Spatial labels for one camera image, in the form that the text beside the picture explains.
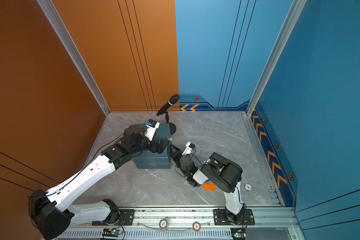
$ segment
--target microphone stand base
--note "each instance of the microphone stand base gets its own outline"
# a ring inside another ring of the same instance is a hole
[[[176,125],[169,122],[169,132],[173,135],[176,132]]]

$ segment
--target gray floor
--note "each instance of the gray floor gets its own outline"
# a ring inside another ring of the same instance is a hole
[[[135,123],[144,123],[149,118],[165,122],[164,115],[157,117],[154,112],[111,113],[104,123],[100,135],[89,155],[123,133]],[[243,168],[241,191],[247,205],[271,204],[268,190],[256,160],[243,118],[239,112],[171,112],[170,122],[177,126],[172,135],[172,144],[180,149],[190,141],[196,145],[196,157],[205,161],[217,152],[236,162]],[[195,158],[195,165],[201,166]],[[252,185],[252,191],[244,184]],[[111,199],[118,206],[138,205],[217,205],[225,206],[223,191],[194,188],[185,178],[171,169],[137,169],[129,161],[120,169],[104,177],[84,192],[74,204],[89,204]]]

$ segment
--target mounting plate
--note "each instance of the mounting plate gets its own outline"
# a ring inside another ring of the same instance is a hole
[[[214,209],[213,216],[215,218],[215,225],[234,225],[228,220],[228,214],[226,209]],[[251,209],[246,209],[244,212],[244,222],[247,225],[254,225],[254,216]]]
[[[134,209],[120,209],[120,213],[121,216],[123,217],[124,220],[124,225],[125,226],[131,226],[134,216],[135,216],[135,210]],[[121,224],[121,219],[119,218],[114,224],[110,225],[110,226],[118,226]],[[93,226],[105,226],[108,225],[106,223],[103,223],[101,221],[94,221],[92,222]]]

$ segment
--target orange chevron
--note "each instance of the orange chevron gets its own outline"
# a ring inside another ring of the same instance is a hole
[[[260,123],[256,123],[256,132],[258,132],[259,126],[262,127],[262,125]]]
[[[182,108],[180,108],[181,110],[183,110],[184,112],[186,111],[184,108],[188,107],[189,104],[185,104]]]
[[[253,116],[253,124],[254,124],[254,119],[255,119],[255,118],[258,119],[259,117],[258,117],[258,116]]]
[[[273,172],[273,174],[275,173],[275,167],[277,167],[278,169],[281,170],[281,167],[278,164],[276,164],[275,162],[273,162],[272,163],[272,172]]]
[[[285,182],[285,184],[287,183],[287,180],[285,180],[282,176],[277,175],[277,186],[280,188],[280,180],[282,180],[283,182]]]
[[[196,104],[195,106],[193,106],[193,107],[191,108],[191,110],[192,110],[192,111],[196,111],[195,108],[196,108],[198,105],[199,105],[199,104]]]
[[[268,151],[268,162],[269,162],[269,156],[270,156],[270,155],[272,155],[272,156],[276,157],[276,156],[275,156],[275,154],[274,154],[273,152]]]
[[[261,142],[261,136],[262,136],[262,135],[267,136],[267,135],[265,134],[265,132],[260,131],[260,142]]]

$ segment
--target orange wall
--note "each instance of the orange wall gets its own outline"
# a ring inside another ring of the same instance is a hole
[[[0,239],[41,238],[27,196],[81,169],[104,118],[37,1],[0,0],[0,151],[53,179],[0,154],[25,187],[0,179]]]
[[[178,93],[174,0],[53,4],[112,111],[155,111]]]

